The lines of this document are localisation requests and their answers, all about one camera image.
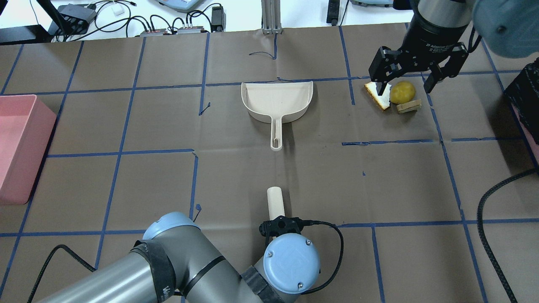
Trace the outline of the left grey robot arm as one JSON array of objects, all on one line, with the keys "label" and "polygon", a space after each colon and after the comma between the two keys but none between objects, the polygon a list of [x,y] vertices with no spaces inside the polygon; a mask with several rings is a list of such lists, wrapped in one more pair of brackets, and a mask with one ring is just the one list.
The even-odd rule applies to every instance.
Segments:
[{"label": "left grey robot arm", "polygon": [[319,271],[315,245],[288,233],[239,274],[189,217],[171,212],[152,223],[125,257],[43,302],[163,303],[178,291],[189,303],[293,303]]}]

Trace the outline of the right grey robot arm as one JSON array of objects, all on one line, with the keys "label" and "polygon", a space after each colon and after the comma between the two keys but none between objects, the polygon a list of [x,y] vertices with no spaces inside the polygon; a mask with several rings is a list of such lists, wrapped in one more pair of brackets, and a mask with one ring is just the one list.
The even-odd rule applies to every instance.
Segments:
[{"label": "right grey robot arm", "polygon": [[410,72],[429,71],[424,90],[431,92],[459,74],[481,41],[505,58],[538,51],[537,0],[395,0],[393,7],[414,15],[402,46],[382,46],[372,60],[369,75],[379,96],[390,81]]}]

